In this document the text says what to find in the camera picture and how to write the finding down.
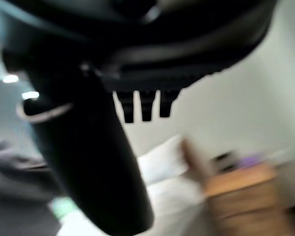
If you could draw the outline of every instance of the white pillow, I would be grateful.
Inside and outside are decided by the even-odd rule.
[[[200,184],[184,176],[150,185],[147,192],[155,222],[150,230],[138,236],[184,236],[204,208]]]
[[[179,176],[188,170],[181,149],[181,136],[175,136],[138,158],[146,186]]]

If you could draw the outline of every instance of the purple object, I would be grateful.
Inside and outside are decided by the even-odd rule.
[[[262,162],[262,156],[263,155],[260,153],[249,155],[240,161],[239,167],[249,168],[249,167],[258,165]]]

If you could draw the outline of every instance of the person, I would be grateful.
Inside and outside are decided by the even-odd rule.
[[[0,140],[0,236],[56,236],[60,223],[48,204],[62,193],[43,159]]]

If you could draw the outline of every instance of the wooden dresser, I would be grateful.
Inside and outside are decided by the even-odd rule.
[[[214,224],[221,236],[295,236],[266,164],[212,177],[205,186]]]

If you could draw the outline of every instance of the light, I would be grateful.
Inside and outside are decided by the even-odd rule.
[[[3,80],[4,83],[16,83],[19,81],[19,77],[17,75],[7,75]]]
[[[22,93],[22,98],[24,100],[30,99],[30,98],[38,98],[39,97],[39,92],[31,91],[31,92],[23,92]]]

